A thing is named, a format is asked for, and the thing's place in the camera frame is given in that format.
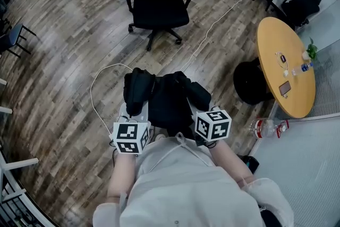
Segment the white sleeve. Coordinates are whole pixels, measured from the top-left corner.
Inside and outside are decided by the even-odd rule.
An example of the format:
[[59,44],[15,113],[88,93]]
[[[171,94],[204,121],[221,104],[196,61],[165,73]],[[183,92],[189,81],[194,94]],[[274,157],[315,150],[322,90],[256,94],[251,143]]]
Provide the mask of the white sleeve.
[[266,207],[280,221],[283,227],[294,226],[294,213],[278,185],[268,178],[255,180],[242,188],[260,206]]
[[93,227],[119,227],[120,205],[115,203],[101,204],[93,215]]

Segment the plastic bottle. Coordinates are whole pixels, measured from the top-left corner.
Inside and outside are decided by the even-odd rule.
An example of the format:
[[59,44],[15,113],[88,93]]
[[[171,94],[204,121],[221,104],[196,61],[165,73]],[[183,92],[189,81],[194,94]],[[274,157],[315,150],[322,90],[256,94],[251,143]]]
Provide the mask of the plastic bottle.
[[250,133],[257,138],[280,138],[281,133],[289,128],[288,121],[278,119],[255,119],[249,126]]
[[310,67],[313,66],[313,63],[304,63],[300,66],[296,66],[292,69],[292,74],[294,76],[301,74],[302,72],[308,71]]

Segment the white shirt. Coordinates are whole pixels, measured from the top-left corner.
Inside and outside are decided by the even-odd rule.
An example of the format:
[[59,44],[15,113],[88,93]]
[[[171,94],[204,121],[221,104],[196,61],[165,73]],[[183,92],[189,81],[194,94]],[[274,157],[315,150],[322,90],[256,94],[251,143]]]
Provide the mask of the white shirt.
[[161,139],[138,157],[129,198],[97,207],[94,227],[264,227],[260,206],[269,207],[283,227],[293,227],[293,211],[277,184],[259,179],[242,190],[193,141]]

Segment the round table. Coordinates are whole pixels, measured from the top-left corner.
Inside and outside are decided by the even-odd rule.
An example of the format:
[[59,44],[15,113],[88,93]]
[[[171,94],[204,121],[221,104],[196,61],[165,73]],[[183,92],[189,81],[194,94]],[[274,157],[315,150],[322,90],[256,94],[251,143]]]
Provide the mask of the round table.
[[[302,53],[305,51],[297,34],[277,18],[264,18],[257,30],[257,49],[262,71],[268,86],[282,110],[295,118],[308,115],[315,100],[315,76],[313,68],[297,76],[292,69],[303,64]],[[288,76],[284,77],[284,68],[276,53],[281,52],[288,61]],[[291,90],[284,98],[279,86],[289,81]]]

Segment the smartphone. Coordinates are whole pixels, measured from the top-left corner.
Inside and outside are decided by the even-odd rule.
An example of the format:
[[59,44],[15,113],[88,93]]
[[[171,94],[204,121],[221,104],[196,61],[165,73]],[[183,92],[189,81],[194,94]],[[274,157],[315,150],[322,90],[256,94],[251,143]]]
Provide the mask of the smartphone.
[[281,96],[283,96],[284,94],[286,94],[289,90],[292,89],[289,81],[286,81],[284,84],[282,84],[279,88]]

